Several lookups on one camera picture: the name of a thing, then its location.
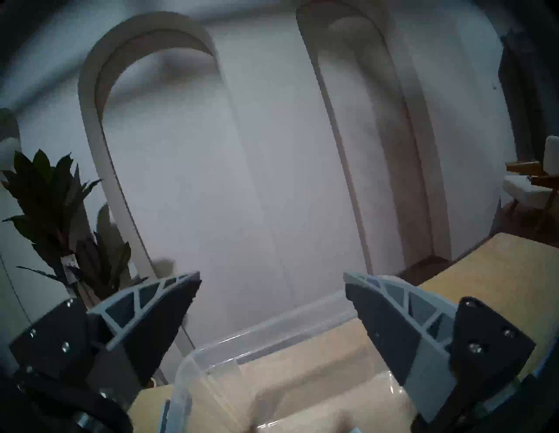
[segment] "clear plastic box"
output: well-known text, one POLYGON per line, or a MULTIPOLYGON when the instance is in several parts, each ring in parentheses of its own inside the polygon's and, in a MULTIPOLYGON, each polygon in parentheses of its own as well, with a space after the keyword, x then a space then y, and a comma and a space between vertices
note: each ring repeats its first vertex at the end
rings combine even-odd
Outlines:
POLYGON ((193 351, 166 432, 409 431, 415 410, 356 318, 339 291, 193 351))

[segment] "bolt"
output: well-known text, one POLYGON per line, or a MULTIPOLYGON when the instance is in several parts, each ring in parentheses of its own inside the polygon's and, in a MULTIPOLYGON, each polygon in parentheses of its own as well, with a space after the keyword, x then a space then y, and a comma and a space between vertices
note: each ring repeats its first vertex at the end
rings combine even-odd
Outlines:
POLYGON ((483 347, 481 347, 481 344, 479 343, 468 344, 468 349, 470 350, 471 353, 476 353, 476 354, 484 352, 483 347))

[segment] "chair seat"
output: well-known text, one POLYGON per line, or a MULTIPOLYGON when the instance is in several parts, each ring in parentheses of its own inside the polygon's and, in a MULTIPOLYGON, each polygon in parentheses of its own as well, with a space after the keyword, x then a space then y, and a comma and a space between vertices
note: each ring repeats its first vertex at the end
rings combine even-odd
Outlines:
POLYGON ((552 189, 532 185, 528 176, 509 175, 505 176, 503 189, 514 199, 525 206, 543 209, 552 189))

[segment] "wooden table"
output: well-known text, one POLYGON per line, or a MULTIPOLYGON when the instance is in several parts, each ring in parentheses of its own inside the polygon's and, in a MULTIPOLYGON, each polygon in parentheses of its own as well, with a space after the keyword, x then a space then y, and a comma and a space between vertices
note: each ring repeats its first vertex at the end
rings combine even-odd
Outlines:
MULTIPOLYGON (((549 349, 559 319, 559 250, 497 234, 476 251, 421 285, 453 302, 475 296, 537 344, 520 376, 549 349)), ((277 424, 264 432, 409 432, 412 403, 371 344, 358 319, 240 366, 259 401, 273 406, 277 424)), ((135 432, 154 433, 172 386, 147 389, 129 410, 135 432)), ((190 430, 225 432, 194 411, 190 430)))

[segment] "chair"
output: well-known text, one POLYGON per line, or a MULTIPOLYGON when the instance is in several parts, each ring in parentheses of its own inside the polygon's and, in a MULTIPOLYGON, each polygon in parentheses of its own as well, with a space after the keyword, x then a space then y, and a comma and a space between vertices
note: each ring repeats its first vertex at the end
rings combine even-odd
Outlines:
POLYGON ((538 232, 559 189, 559 137, 550 135, 546 139, 543 166, 539 161, 518 161, 508 163, 506 170, 520 174, 507 175, 503 181, 503 190, 514 198, 508 215, 512 215, 518 203, 543 209, 536 224, 538 232))

